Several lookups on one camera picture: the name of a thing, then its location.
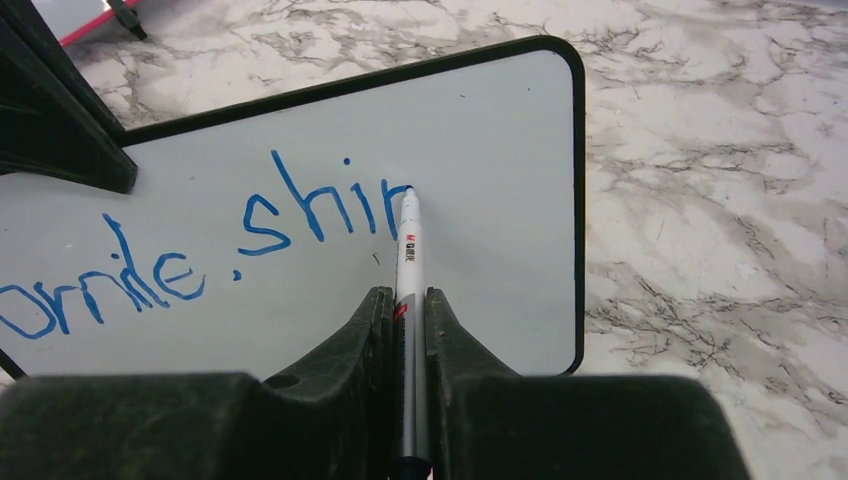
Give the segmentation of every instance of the marble surface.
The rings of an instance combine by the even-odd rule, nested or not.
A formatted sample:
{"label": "marble surface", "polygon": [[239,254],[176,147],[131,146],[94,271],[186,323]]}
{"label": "marble surface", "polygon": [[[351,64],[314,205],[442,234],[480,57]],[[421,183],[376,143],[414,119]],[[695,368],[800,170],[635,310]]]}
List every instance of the marble surface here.
{"label": "marble surface", "polygon": [[827,3],[145,0],[147,42],[68,52],[137,127],[565,38],[588,81],[579,373],[697,378],[755,478],[846,479],[848,2]]}

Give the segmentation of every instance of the marble table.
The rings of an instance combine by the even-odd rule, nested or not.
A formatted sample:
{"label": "marble table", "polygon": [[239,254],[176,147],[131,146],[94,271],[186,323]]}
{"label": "marble table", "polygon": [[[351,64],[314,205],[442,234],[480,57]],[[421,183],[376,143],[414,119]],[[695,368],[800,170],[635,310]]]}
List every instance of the marble table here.
{"label": "marble table", "polygon": [[565,38],[588,77],[579,374],[696,378],[755,478],[845,479],[848,2],[827,3],[145,0],[150,40],[68,52],[131,128]]}

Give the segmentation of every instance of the letter s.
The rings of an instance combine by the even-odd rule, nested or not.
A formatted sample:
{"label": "letter s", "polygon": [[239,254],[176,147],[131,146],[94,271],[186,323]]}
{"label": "letter s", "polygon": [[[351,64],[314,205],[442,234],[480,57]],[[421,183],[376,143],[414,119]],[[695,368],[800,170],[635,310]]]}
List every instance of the letter s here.
{"label": "letter s", "polygon": [[291,240],[289,237],[285,236],[282,232],[278,232],[277,230],[273,230],[270,228],[260,228],[254,227],[251,224],[251,220],[253,219],[253,209],[256,207],[257,203],[261,203],[263,207],[265,207],[269,212],[271,212],[274,216],[280,214],[277,208],[271,204],[268,200],[265,199],[262,195],[258,193],[254,193],[247,199],[247,206],[244,209],[244,230],[249,233],[256,233],[259,235],[270,235],[278,240],[280,243],[269,245],[267,247],[259,248],[256,250],[250,250],[247,248],[239,248],[238,252],[242,255],[247,255],[249,257],[257,257],[259,255],[265,255],[266,253],[276,252],[277,250],[282,250],[289,245],[291,245]]}

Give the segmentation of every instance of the black frame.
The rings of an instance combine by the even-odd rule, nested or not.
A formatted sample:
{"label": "black frame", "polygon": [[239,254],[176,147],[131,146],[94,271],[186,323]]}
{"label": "black frame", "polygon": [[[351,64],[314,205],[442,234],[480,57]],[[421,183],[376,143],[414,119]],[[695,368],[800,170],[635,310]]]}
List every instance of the black frame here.
{"label": "black frame", "polygon": [[[115,134],[121,147],[159,140],[195,130],[221,125],[237,120],[285,110],[372,88],[426,77],[459,68],[479,65],[536,51],[550,51],[559,55],[571,69],[574,105],[574,275],[575,275],[575,339],[577,342],[573,363],[563,374],[573,373],[583,361],[584,304],[585,304],[585,224],[586,224],[586,74],[577,50],[558,37],[536,36],[513,40],[490,47],[448,55],[401,67],[367,73],[314,87],[295,90],[260,100],[241,103],[217,110],[192,115],[177,120],[149,125]],[[0,367],[13,378],[25,376],[24,371],[0,350]]]}

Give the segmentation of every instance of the gray marble vein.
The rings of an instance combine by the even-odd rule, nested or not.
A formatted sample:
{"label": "gray marble vein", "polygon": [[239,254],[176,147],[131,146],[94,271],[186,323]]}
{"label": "gray marble vein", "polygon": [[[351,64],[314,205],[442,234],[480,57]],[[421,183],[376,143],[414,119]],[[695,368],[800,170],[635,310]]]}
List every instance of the gray marble vein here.
{"label": "gray marble vein", "polygon": [[821,3],[145,0],[148,42],[68,52],[137,127],[567,39],[589,83],[581,373],[697,378],[756,478],[844,479],[848,5]]}

